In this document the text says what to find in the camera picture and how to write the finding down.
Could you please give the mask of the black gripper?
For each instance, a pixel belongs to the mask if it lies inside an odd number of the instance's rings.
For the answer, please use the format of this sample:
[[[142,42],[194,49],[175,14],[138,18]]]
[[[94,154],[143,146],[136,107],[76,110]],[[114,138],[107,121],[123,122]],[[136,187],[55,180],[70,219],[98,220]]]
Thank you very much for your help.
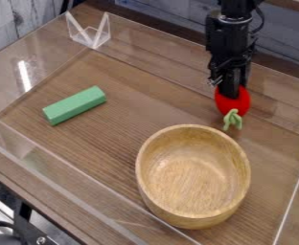
[[[250,30],[256,0],[218,0],[219,8],[206,16],[206,50],[210,83],[221,94],[235,100],[239,84],[247,88],[251,74],[256,33]]]

